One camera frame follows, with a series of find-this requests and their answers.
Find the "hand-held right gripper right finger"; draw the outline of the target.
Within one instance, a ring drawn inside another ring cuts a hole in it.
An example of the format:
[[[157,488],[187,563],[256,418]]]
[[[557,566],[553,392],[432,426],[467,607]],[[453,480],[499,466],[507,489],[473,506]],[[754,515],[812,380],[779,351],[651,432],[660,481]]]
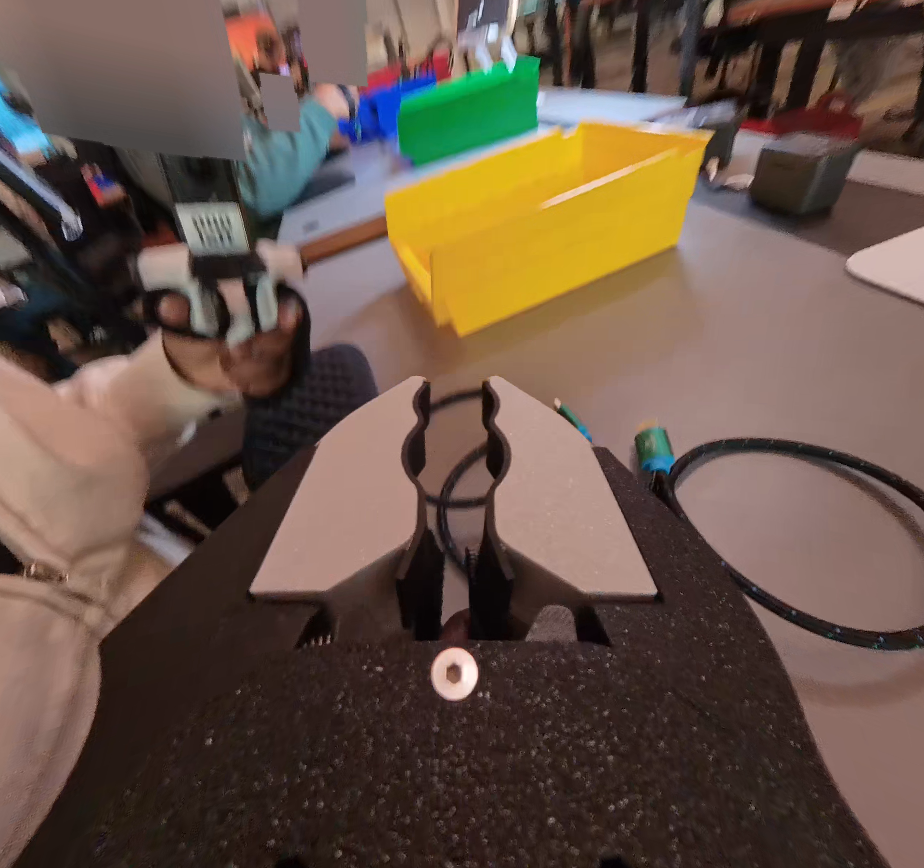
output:
[[[482,385],[491,484],[469,566],[471,634],[523,635],[548,607],[581,627],[593,609],[645,608],[653,574],[593,446],[558,413],[499,376]]]

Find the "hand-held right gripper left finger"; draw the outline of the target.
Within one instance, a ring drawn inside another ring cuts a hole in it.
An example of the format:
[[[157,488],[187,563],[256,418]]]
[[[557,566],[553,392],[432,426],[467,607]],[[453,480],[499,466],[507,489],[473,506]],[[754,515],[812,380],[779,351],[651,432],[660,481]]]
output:
[[[430,383],[410,377],[317,444],[249,595],[318,606],[336,639],[436,639],[443,552],[420,474]]]

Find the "person's left forearm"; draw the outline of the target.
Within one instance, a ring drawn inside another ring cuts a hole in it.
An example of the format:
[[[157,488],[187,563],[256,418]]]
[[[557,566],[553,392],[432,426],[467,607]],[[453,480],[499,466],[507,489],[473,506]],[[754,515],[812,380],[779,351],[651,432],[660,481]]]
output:
[[[23,563],[108,591],[143,516],[151,454],[238,399],[181,377],[160,333],[56,384],[2,361],[2,543]]]

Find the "dark grey desk mat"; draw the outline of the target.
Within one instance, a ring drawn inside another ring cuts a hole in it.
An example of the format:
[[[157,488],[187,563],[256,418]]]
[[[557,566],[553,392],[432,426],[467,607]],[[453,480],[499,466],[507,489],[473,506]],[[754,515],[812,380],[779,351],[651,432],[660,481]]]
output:
[[[843,257],[923,226],[921,195],[857,181],[846,183],[830,210],[810,216],[769,211],[754,204],[747,191],[715,189],[704,181],[692,200]]]

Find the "person's left hand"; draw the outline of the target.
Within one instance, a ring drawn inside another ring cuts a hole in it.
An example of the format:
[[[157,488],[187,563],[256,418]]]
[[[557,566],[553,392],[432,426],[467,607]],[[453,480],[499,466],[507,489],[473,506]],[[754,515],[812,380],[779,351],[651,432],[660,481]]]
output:
[[[293,376],[295,343],[307,310],[301,298],[287,290],[279,304],[276,328],[235,345],[194,337],[190,305],[181,294],[167,293],[157,313],[168,364],[183,381],[214,394],[262,399],[283,389]]]

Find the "blue plastic bin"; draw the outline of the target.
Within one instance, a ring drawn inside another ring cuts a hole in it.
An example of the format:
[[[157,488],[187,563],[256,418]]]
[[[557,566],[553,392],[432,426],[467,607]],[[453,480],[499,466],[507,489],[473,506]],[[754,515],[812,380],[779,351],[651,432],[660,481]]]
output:
[[[353,118],[338,123],[340,135],[351,144],[396,137],[403,100],[436,84],[437,75],[432,65],[406,73],[399,66],[390,66],[373,73],[367,86],[359,92]]]

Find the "yellow plastic bin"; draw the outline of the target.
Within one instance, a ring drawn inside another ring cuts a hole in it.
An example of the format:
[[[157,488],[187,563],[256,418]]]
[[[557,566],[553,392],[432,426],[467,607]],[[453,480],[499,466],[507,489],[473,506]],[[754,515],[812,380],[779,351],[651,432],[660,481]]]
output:
[[[675,247],[709,131],[582,123],[385,196],[434,324],[487,329]]]

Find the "green plastic bin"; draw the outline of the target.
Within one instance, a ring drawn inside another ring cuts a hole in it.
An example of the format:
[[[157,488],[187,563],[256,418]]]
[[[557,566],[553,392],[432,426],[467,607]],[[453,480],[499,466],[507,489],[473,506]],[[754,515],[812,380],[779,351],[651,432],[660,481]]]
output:
[[[427,165],[534,131],[538,126],[539,59],[520,56],[513,69],[447,80],[402,99],[398,149]]]

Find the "white flat pad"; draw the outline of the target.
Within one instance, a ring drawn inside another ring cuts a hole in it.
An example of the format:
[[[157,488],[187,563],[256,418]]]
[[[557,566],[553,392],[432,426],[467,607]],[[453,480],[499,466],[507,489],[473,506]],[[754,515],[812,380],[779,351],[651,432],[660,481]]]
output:
[[[877,290],[923,305],[923,234],[911,230],[851,255],[847,273]]]

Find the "grey box device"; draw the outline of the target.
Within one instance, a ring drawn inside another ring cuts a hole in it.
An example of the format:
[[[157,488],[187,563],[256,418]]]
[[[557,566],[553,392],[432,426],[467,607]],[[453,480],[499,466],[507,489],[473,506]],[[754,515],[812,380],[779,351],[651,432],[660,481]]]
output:
[[[856,139],[831,135],[794,133],[771,140],[757,155],[749,198],[779,215],[827,214],[839,201],[860,149]]]

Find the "background work table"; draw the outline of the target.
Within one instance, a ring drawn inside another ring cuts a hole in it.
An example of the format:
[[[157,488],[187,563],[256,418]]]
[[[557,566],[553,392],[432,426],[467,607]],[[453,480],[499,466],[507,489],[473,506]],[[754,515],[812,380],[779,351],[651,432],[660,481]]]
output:
[[[707,77],[738,52],[757,49],[757,72],[750,81],[750,112],[766,118],[786,45],[800,44],[789,90],[780,109],[807,106],[827,46],[834,49],[832,85],[850,108],[869,100],[889,69],[900,39],[922,34],[922,0],[581,0],[580,7],[614,5],[635,15],[630,91],[649,86],[651,27],[658,9],[674,15],[679,56],[676,93],[691,101],[697,70],[709,62]]]

